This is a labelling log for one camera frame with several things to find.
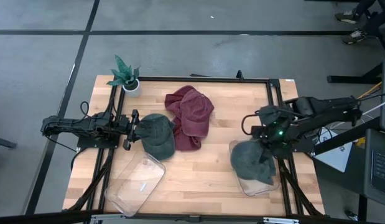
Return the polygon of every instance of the transparent plastic bin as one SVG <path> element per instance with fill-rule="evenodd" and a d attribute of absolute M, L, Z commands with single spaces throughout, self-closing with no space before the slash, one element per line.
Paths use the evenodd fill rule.
<path fill-rule="evenodd" d="M 230 157 L 232 155 L 232 151 L 233 151 L 234 147 L 238 143 L 241 143 L 244 141 L 257 141 L 257 140 L 245 139 L 245 140 L 231 141 L 230 142 Z M 255 195 L 259 195 L 259 194 L 268 193 L 270 191 L 277 189 L 279 187 L 279 172 L 278 172 L 278 167 L 277 167 L 277 164 L 275 161 L 274 161 L 274 163 L 275 163 L 277 173 L 276 173 L 276 175 L 271 177 L 272 181 L 273 181 L 273 185 L 266 184 L 266 183 L 260 182 L 258 180 L 245 180 L 245 179 L 239 178 L 235 172 L 235 177 L 238 178 L 238 181 L 239 181 L 239 184 L 241 186 L 243 193 L 245 193 L 247 196 L 255 196 Z"/>
<path fill-rule="evenodd" d="M 105 197 L 125 216 L 141 208 L 165 174 L 165 167 L 144 151 L 137 151 L 119 177 L 105 190 Z"/>

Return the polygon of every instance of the green leaves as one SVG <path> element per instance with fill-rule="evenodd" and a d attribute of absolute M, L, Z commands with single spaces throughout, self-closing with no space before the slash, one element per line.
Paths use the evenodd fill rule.
<path fill-rule="evenodd" d="M 107 85 L 111 85 L 111 86 L 116 86 L 116 85 L 124 85 L 125 82 L 123 81 L 123 79 L 121 78 L 118 78 L 117 80 L 115 81 L 109 81 L 106 83 Z"/>
<path fill-rule="evenodd" d="M 119 68 L 119 71 L 116 71 L 115 69 L 111 69 L 111 71 L 112 71 L 112 74 L 116 77 L 116 80 L 110 81 L 107 84 L 112 86 L 114 85 L 131 86 L 135 84 L 136 80 L 140 75 L 139 67 L 134 69 L 132 72 L 131 65 L 127 66 L 119 56 L 115 55 L 115 61 L 116 61 L 116 65 Z"/>

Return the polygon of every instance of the sneaker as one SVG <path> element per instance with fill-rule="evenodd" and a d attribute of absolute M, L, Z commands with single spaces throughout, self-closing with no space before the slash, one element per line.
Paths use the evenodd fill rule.
<path fill-rule="evenodd" d="M 352 32 L 350 35 L 341 37 L 341 41 L 345 44 L 355 44 L 364 39 L 366 39 L 366 32 L 361 29 Z"/>
<path fill-rule="evenodd" d="M 348 22 L 350 24 L 356 24 L 359 20 L 359 15 L 355 13 L 356 10 L 350 10 L 342 13 L 336 13 L 335 17 L 338 21 Z"/>

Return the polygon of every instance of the maroon cloth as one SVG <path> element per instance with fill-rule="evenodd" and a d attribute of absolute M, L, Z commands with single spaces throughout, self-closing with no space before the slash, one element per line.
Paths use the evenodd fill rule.
<path fill-rule="evenodd" d="M 190 90 L 194 90 L 194 87 L 187 85 L 177 90 L 173 94 L 167 94 L 165 98 L 166 109 L 168 111 L 173 112 L 175 115 L 175 118 L 173 119 L 173 122 L 175 123 L 173 134 L 174 134 L 175 149 L 179 151 L 194 151 L 194 150 L 200 149 L 201 147 L 200 138 L 187 136 L 182 131 L 182 125 L 181 125 L 182 112 L 180 109 L 180 103 L 184 95 L 188 93 Z"/>
<path fill-rule="evenodd" d="M 182 98 L 181 125 L 187 136 L 205 137 L 209 132 L 209 119 L 215 109 L 209 98 L 197 90 L 190 90 Z"/>

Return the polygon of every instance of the wooden table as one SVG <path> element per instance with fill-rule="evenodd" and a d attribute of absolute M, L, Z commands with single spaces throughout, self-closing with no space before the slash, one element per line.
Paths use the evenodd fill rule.
<path fill-rule="evenodd" d="M 90 100 L 90 112 L 104 111 L 109 100 L 111 87 L 106 82 L 111 75 L 98 75 Z M 293 80 L 280 80 L 284 100 L 297 97 Z M 267 194 L 248 197 L 242 193 L 230 164 L 229 143 L 234 139 L 246 139 L 241 130 L 241 119 L 268 105 L 265 84 L 260 83 L 209 83 L 209 82 L 141 82 L 142 94 L 138 98 L 124 99 L 123 114 L 131 115 L 138 109 L 140 119 L 151 113 L 161 113 L 173 118 L 164 107 L 165 95 L 182 86 L 192 85 L 205 94 L 215 110 L 211 115 L 209 134 L 202 141 L 202 148 L 195 152 L 176 151 L 174 156 L 163 162 L 166 173 L 152 195 L 143 204 L 139 213 L 201 214 L 201 215 L 248 215 L 284 216 L 282 189 Z M 120 88 L 116 92 L 116 104 Z M 259 124 L 258 118 L 248 118 L 245 128 Z M 122 147 L 115 150 L 110 174 L 116 179 L 127 166 L 136 151 L 143 150 L 141 141 L 135 142 L 130 151 Z M 87 149 L 76 159 L 70 177 L 63 208 L 71 207 L 92 180 L 97 149 Z M 308 199 L 323 211 L 313 162 L 304 154 L 294 154 L 299 185 Z M 96 191 L 93 208 L 98 207 L 101 186 Z M 292 211 L 295 211 L 293 190 L 289 186 Z M 105 212 L 118 212 L 109 201 Z"/>

